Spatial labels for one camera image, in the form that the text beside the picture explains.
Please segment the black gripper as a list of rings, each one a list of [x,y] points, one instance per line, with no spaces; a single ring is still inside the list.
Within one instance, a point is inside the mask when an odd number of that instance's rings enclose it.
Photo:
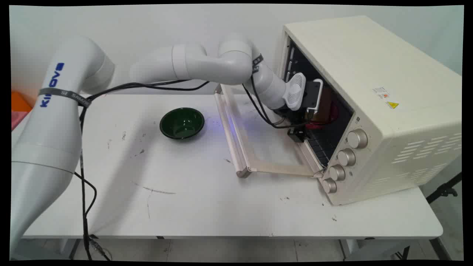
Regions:
[[[287,106],[277,108],[275,113],[289,122],[289,126],[275,126],[277,129],[288,128],[287,135],[295,143],[305,141],[307,138],[306,125],[310,123],[315,115],[312,108],[301,108],[297,111],[289,109]]]

